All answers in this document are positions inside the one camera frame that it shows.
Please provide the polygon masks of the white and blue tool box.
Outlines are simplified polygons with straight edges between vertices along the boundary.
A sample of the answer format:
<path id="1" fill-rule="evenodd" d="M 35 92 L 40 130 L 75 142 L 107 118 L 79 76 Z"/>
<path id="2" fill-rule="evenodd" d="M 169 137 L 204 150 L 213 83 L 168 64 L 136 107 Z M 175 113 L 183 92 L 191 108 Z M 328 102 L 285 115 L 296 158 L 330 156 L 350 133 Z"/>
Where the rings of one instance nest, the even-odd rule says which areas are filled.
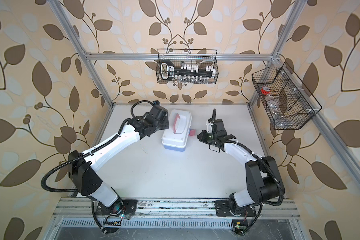
<path id="1" fill-rule="evenodd" d="M 192 114 L 183 110 L 171 110 L 169 128 L 164 130 L 162 144 L 165 149 L 184 152 L 191 132 Z"/>

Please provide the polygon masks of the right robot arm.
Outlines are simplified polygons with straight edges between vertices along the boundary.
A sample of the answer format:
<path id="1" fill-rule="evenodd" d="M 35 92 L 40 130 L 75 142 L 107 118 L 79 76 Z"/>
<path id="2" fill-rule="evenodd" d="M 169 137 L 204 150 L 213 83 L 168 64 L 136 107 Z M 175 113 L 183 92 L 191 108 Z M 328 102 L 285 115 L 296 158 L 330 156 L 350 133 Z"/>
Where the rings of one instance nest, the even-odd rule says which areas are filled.
<path id="1" fill-rule="evenodd" d="M 229 197 L 229 210 L 233 215 L 241 215 L 247 207 L 277 207 L 283 203 L 285 187 L 273 157 L 259 156 L 238 142 L 234 135 L 227 134 L 221 119 L 210 118 L 207 129 L 197 138 L 209 147 L 218 148 L 219 153 L 232 156 L 245 167 L 246 187 Z"/>

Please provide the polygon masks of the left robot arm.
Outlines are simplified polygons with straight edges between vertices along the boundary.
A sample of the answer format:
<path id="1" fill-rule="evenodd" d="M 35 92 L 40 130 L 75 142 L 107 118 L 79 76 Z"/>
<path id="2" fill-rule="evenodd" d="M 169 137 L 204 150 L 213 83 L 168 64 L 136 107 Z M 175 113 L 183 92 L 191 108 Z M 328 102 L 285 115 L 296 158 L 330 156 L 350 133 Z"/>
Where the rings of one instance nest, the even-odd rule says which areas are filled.
<path id="1" fill-rule="evenodd" d="M 128 146 L 144 137 L 151 136 L 157 131 L 169 129 L 168 110 L 162 107 L 159 101 L 148 103 L 152 107 L 149 112 L 143 116 L 132 114 L 131 118 L 122 122 L 118 132 L 111 137 L 47 172 L 41 180 L 41 187 L 48 192 L 80 193 L 82 196 L 109 208 L 112 215 L 119 214 L 123 210 L 122 199 L 98 176 L 97 172 L 107 161 Z M 49 187 L 47 179 L 64 167 L 69 168 L 69 176 L 75 188 L 56 189 Z"/>

